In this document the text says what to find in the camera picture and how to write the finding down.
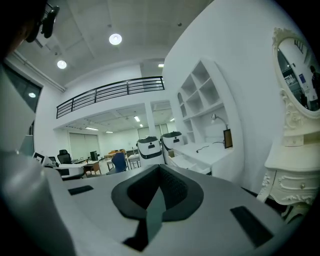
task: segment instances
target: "window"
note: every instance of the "window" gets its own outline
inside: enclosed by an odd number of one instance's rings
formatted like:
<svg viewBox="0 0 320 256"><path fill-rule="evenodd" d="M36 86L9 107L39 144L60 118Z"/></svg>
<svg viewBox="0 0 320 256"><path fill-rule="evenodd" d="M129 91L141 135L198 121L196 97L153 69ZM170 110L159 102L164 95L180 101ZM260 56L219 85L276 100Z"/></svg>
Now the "window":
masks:
<svg viewBox="0 0 320 256"><path fill-rule="evenodd" d="M4 65L4 68L7 76L11 80L18 93L33 110L33 112L36 112L41 87L27 80L7 65Z"/></svg>

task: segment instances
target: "office chair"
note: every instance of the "office chair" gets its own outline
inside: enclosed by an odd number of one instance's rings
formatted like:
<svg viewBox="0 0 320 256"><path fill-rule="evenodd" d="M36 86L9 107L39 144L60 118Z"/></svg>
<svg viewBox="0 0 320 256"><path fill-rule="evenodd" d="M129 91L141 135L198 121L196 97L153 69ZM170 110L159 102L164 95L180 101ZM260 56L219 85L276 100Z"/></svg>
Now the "office chair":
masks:
<svg viewBox="0 0 320 256"><path fill-rule="evenodd" d="M62 150L60 150L60 154L57 155L60 163L61 163L61 164L72 164L72 163L71 163L70 154L69 154L69 153L61 154L61 151L62 151Z"/></svg>
<svg viewBox="0 0 320 256"><path fill-rule="evenodd" d="M59 155L65 155L68 154L68 151L66 149L59 150Z"/></svg>
<svg viewBox="0 0 320 256"><path fill-rule="evenodd" d="M111 161L114 165L114 168L112 168L106 175L121 173L127 169L126 157L124 153L116 153Z"/></svg>
<svg viewBox="0 0 320 256"><path fill-rule="evenodd" d="M56 162L56 158L54 156L49 156L49 159L52 161L52 162Z"/></svg>

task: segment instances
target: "mirror frame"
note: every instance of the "mirror frame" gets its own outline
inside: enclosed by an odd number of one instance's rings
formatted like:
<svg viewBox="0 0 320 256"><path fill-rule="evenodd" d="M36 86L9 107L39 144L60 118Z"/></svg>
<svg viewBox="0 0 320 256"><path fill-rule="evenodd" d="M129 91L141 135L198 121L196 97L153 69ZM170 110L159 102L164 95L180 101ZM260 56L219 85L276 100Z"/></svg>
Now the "mirror frame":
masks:
<svg viewBox="0 0 320 256"><path fill-rule="evenodd" d="M286 125L289 129L295 129L297 126L302 125L303 117L308 119L320 119L320 109L317 111L311 111L306 109L300 102L296 99L296 97L291 92L289 86L287 85L284 76L282 75L280 65L278 62L278 48L282 41L285 39L292 38L295 40L299 40L309 49L310 46L308 42L298 36L297 34L293 33L291 30L288 29L281 29L281 28L274 28L273 37L272 37L272 50L273 50L273 64L276 73L277 80L281 86L281 96L283 101L285 102L286 108Z"/></svg>

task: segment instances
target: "cable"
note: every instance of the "cable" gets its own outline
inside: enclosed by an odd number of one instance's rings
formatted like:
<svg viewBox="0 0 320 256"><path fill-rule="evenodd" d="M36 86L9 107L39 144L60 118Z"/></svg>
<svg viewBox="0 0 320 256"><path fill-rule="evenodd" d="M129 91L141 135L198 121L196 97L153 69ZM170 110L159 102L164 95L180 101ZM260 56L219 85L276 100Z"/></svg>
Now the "cable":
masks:
<svg viewBox="0 0 320 256"><path fill-rule="evenodd" d="M215 143L222 143L222 144L225 144L225 141L223 141L223 142L215 141L215 142L213 142L212 144L215 144ZM195 152L199 153L199 151L200 151L200 150L202 150L202 149L204 149L204 148L208 148L208 147L210 147L210 145L209 145L209 146L203 146L202 148L197 149Z"/></svg>

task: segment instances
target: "ceiling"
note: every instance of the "ceiling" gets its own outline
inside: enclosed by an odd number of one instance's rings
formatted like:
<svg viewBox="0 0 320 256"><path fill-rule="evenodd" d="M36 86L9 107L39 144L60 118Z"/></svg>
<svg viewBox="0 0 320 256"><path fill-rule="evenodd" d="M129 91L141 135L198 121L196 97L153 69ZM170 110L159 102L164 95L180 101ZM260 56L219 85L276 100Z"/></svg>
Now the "ceiling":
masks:
<svg viewBox="0 0 320 256"><path fill-rule="evenodd" d="M153 102L151 104L154 123L156 125L170 122L173 118L169 101ZM139 129L140 124L148 127L148 120L144 104L110 110L103 114L83 118L65 126L65 129L74 131L85 130L86 127L99 129L99 132L120 132Z"/></svg>
<svg viewBox="0 0 320 256"><path fill-rule="evenodd" d="M60 6L48 40L24 42L18 52L64 86L80 75L128 61L163 59L199 13L213 0L49 0ZM112 45L118 33L122 43ZM65 60L66 69L57 62Z"/></svg>

